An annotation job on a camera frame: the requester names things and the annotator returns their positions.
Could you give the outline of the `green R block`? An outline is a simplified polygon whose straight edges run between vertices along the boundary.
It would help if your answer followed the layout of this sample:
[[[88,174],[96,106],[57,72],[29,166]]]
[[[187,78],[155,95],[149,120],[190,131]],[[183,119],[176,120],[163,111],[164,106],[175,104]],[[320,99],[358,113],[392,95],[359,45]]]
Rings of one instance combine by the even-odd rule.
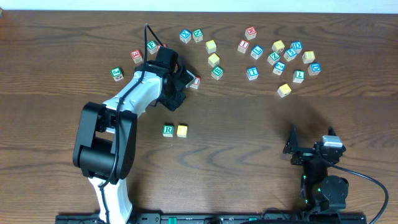
[[[162,134],[164,137],[172,138],[174,136],[174,126],[165,124],[163,126]]]

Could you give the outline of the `yellow O block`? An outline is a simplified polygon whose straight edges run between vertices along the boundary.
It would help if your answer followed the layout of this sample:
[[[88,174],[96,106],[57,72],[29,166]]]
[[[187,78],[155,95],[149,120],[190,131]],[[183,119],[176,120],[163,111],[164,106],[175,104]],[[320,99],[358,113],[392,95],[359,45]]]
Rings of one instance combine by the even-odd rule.
[[[180,138],[187,137],[188,126],[186,125],[178,125],[177,127],[177,136]]]

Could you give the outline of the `green B block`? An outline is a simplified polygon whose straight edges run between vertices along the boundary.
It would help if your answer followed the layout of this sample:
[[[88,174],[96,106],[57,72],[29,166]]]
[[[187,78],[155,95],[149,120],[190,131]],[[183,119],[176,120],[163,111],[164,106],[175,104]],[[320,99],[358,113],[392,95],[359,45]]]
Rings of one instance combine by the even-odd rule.
[[[211,76],[215,80],[219,80],[223,76],[223,74],[224,74],[224,69],[219,65],[215,66],[211,71]]]

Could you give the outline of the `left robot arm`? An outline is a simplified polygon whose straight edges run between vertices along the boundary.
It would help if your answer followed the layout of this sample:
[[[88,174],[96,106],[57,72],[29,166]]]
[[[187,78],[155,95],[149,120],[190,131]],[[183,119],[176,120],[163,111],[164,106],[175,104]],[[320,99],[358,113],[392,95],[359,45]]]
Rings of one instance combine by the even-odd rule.
[[[56,223],[130,223],[134,207],[126,177],[136,152],[137,120],[154,101],[175,111],[184,101],[183,89],[194,80],[176,51],[161,47],[155,60],[134,70],[132,80],[102,104],[87,103],[81,112],[73,165],[95,189],[100,212],[58,215]]]

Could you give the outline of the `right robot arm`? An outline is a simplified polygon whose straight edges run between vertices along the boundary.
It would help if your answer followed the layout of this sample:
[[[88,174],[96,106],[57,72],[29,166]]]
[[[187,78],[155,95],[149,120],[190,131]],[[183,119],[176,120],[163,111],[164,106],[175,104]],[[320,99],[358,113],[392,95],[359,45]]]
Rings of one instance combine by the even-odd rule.
[[[342,223],[340,211],[346,208],[349,183],[345,178],[328,175],[328,168],[340,161],[346,151],[333,128],[313,147],[301,147],[296,127],[291,127],[283,153],[292,156],[290,163],[303,167],[301,194],[307,209],[301,217],[308,222]]]

